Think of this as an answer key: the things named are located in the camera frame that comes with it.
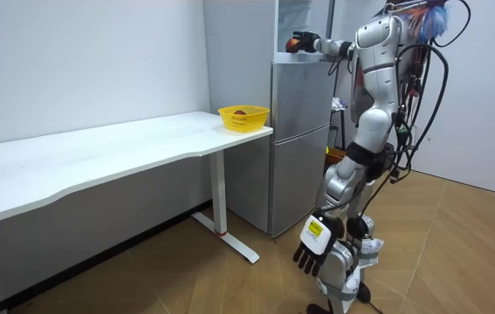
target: wooden floor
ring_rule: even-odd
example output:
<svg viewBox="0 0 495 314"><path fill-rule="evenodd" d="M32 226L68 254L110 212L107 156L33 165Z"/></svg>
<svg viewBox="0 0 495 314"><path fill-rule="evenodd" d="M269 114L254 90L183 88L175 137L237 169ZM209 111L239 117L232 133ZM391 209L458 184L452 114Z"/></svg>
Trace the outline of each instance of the wooden floor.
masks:
<svg viewBox="0 0 495 314"><path fill-rule="evenodd" d="M414 173L368 212L386 242L366 282L385 314L495 313L495 193ZM229 220L261 256L254 265L188 219L12 313L305 314L327 303L292 262L300 224L272 240ZM356 302L348 313L375 312Z"/></svg>

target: yellow basket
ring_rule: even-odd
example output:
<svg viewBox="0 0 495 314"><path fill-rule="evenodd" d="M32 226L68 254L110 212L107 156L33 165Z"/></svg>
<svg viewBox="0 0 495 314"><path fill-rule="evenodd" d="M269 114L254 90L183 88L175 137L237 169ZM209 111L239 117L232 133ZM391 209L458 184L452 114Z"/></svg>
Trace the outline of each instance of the yellow basket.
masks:
<svg viewBox="0 0 495 314"><path fill-rule="evenodd" d="M247 114L234 114L236 110L242 110ZM226 128L244 133L261 128L266 122L269 111L268 108L259 106L231 106L218 109Z"/></svg>

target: humanoid robot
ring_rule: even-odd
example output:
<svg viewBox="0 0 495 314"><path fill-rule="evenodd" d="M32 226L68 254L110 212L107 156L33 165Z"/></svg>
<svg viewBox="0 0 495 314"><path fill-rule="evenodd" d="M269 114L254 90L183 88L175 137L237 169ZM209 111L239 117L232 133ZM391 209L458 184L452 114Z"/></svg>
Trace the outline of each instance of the humanoid robot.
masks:
<svg viewBox="0 0 495 314"><path fill-rule="evenodd" d="M469 11L470 21L470 7L459 1ZM373 238L373 220L364 212L375 196L372 195L375 180L388 171L380 189L388 179L391 183L402 179L400 170L410 169L414 152L423 139L421 136L413 143L412 126L419 110L419 103L416 108L413 98L419 97L421 103L431 53L440 57L445 67L433 118L441 103L448 65L431 44L446 28L446 24L439 25L439 20L446 23L445 2L388 3L356 32L353 43L321 38L306 31L294 32L293 44L286 46L291 53L318 51L353 61L353 90L359 91L354 95L352 108L357 133L347 147L346 157L327 170L313 214L300 233L301 244L293 257L306 274L317 278L319 289L328 298L328 310L310 304L309 314L346 313L356 298L370 302L371 292L364 283L363 267L376 263L382 241ZM426 77L423 77L424 64L427 64ZM392 129L396 131L397 147L387 143ZM406 159L405 167L399 166L402 159Z"/></svg>

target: white desk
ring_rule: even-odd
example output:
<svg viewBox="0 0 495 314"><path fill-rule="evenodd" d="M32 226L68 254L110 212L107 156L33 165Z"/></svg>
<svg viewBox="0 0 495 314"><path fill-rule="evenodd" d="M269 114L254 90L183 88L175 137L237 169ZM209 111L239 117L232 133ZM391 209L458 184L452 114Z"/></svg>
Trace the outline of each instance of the white desk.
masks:
<svg viewBox="0 0 495 314"><path fill-rule="evenodd" d="M257 253L226 233L223 150L269 134L269 127L229 131L219 116L194 112L0 143L0 220L81 189L210 154L215 221L193 216L254 263Z"/></svg>

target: yellow label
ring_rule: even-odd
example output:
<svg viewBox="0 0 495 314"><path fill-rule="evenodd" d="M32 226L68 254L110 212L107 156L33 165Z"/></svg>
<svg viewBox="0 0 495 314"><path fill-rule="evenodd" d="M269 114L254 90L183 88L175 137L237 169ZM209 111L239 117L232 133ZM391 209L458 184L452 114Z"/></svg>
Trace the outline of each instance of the yellow label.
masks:
<svg viewBox="0 0 495 314"><path fill-rule="evenodd" d="M309 224L309 231L313 233L315 236L319 237L320 232L323 231L323 228L317 222L311 222Z"/></svg>

